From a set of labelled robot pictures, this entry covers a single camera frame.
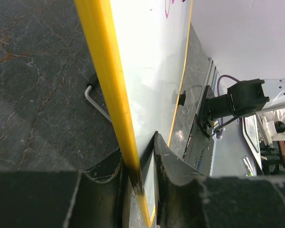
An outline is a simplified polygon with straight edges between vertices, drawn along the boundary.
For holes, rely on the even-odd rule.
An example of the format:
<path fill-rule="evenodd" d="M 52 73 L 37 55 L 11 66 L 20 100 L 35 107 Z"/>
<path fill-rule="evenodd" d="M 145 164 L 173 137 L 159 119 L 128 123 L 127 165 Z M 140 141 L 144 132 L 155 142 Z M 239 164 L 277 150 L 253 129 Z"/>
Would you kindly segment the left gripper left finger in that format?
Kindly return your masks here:
<path fill-rule="evenodd" d="M 120 150 L 86 171 L 0 171 L 0 228 L 120 228 L 127 182 Z"/>

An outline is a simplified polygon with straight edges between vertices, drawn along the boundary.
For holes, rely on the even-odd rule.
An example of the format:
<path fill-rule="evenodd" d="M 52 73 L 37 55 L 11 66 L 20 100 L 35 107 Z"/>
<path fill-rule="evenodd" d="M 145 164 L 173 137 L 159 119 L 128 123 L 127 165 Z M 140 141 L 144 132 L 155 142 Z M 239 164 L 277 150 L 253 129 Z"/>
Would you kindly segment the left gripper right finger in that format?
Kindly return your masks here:
<path fill-rule="evenodd" d="M 162 228 L 285 228 L 285 175 L 205 176 L 154 135 L 157 219 Z"/>

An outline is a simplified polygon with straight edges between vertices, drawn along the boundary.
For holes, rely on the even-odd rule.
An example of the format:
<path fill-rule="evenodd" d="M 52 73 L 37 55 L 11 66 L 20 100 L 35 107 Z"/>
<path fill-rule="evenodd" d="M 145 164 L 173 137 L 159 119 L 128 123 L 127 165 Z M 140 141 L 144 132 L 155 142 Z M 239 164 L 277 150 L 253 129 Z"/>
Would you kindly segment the orange framed whiteboard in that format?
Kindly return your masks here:
<path fill-rule="evenodd" d="M 156 212 L 152 138 L 170 142 L 184 78 L 190 0 L 77 0 L 97 78 L 140 214 Z"/>

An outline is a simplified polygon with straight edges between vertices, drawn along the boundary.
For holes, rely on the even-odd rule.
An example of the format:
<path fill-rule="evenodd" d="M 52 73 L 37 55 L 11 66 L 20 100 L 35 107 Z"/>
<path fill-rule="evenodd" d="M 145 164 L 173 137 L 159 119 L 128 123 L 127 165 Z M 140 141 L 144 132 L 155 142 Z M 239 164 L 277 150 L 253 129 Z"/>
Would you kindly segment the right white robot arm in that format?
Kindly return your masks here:
<path fill-rule="evenodd" d="M 248 117 L 285 108 L 285 78 L 240 81 L 225 95 L 207 99 L 211 117 Z"/>

